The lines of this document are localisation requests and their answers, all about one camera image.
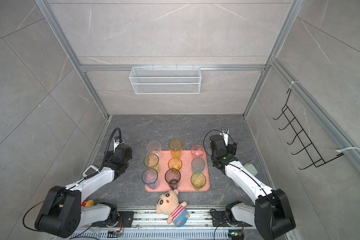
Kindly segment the short pink glass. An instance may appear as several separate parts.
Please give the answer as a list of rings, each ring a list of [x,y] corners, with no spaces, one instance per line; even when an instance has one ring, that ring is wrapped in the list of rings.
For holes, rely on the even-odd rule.
[[[195,158],[201,158],[205,154],[205,149],[201,145],[194,145],[191,147],[191,154]]]

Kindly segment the teal dimpled glass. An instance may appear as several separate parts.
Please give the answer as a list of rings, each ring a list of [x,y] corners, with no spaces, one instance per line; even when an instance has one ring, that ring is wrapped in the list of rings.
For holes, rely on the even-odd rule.
[[[191,162],[192,173],[202,173],[206,167],[206,162],[202,158],[194,158]]]

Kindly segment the tall green glass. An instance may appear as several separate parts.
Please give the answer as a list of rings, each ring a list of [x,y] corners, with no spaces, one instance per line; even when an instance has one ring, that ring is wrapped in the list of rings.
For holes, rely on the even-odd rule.
[[[147,168],[154,169],[158,173],[160,172],[159,157],[156,154],[148,154],[145,156],[143,163]]]

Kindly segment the short green glass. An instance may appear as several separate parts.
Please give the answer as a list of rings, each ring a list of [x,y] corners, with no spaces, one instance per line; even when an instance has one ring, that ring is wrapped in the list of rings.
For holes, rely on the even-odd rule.
[[[201,190],[207,182],[206,176],[200,172],[191,176],[191,184],[196,191]]]

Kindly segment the tall blue glass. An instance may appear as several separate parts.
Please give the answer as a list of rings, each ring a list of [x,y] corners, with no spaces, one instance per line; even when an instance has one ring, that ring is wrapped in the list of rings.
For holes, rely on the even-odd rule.
[[[159,175],[155,169],[146,169],[142,173],[142,181],[149,190],[156,190],[159,183]]]

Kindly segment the pink plastic tray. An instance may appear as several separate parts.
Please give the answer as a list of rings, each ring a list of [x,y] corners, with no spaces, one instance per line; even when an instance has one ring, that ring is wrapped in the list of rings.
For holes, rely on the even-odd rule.
[[[169,170],[168,161],[172,158],[170,151],[162,151],[162,158],[159,160],[159,168],[160,172],[158,173],[158,179],[156,183],[159,183],[158,187],[154,190],[150,189],[147,185],[145,185],[145,190],[147,192],[160,192],[163,193],[167,190],[170,190],[169,184],[165,180],[165,173]],[[179,192],[196,192],[195,188],[191,183],[192,173],[192,160],[195,158],[192,155],[191,151],[182,151],[181,160],[183,163],[182,168],[180,169],[181,179],[178,185]],[[201,158],[206,163],[204,170],[202,171],[203,175],[206,177],[206,184],[199,190],[199,192],[206,192],[210,188],[210,178],[209,178],[209,170],[207,164],[206,155],[202,155]]]

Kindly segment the clear glass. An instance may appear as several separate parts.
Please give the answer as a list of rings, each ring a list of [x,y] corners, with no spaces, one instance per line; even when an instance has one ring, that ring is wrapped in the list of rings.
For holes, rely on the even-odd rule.
[[[162,157],[162,146],[158,141],[151,141],[147,144],[147,152],[148,154],[155,154],[159,157]]]

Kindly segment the short yellow glass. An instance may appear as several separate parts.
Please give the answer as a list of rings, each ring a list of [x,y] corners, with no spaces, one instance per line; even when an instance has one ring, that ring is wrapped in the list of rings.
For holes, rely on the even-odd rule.
[[[171,158],[168,161],[168,168],[169,169],[176,169],[176,170],[180,170],[183,166],[183,162],[180,158]]]

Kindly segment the tall yellow glass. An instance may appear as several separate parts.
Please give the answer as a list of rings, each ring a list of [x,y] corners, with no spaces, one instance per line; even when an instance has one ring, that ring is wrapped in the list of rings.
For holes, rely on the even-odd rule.
[[[183,151],[183,143],[181,140],[178,139],[172,139],[169,142],[169,149],[171,156],[173,158],[181,158],[182,157],[182,151]]]

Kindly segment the dark grey glass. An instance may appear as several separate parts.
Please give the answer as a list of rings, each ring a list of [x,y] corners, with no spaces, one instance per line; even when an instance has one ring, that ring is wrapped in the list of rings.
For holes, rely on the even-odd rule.
[[[171,190],[178,188],[178,184],[181,180],[181,173],[177,169],[169,169],[165,173],[165,180],[169,184]]]

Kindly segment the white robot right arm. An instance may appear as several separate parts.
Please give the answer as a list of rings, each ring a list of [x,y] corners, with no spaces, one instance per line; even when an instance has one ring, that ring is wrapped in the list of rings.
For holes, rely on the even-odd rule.
[[[233,180],[252,200],[253,206],[234,202],[228,205],[226,218],[256,227],[265,240],[275,240],[296,228],[288,197],[258,180],[236,158],[237,143],[229,142],[229,134],[209,137],[213,166]]]

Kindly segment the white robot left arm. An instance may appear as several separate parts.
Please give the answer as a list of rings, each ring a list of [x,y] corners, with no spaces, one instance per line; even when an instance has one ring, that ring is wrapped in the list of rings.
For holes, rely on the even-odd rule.
[[[64,187],[52,187],[36,218],[35,229],[67,238],[82,226],[117,223],[119,214],[116,205],[99,203],[83,207],[82,203],[102,186],[125,173],[132,153],[128,145],[118,145],[114,151],[107,152],[102,169],[91,166],[82,180]]]

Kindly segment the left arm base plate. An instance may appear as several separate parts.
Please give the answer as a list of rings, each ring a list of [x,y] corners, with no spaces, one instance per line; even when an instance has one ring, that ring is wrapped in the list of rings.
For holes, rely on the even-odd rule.
[[[108,228],[130,228],[134,219],[133,211],[113,212],[107,221]]]

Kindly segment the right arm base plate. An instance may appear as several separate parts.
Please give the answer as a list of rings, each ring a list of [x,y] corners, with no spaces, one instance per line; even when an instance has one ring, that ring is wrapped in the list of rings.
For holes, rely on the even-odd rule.
[[[229,222],[225,211],[218,211],[216,209],[211,209],[209,211],[214,227],[237,227],[238,224],[234,224],[233,222]]]

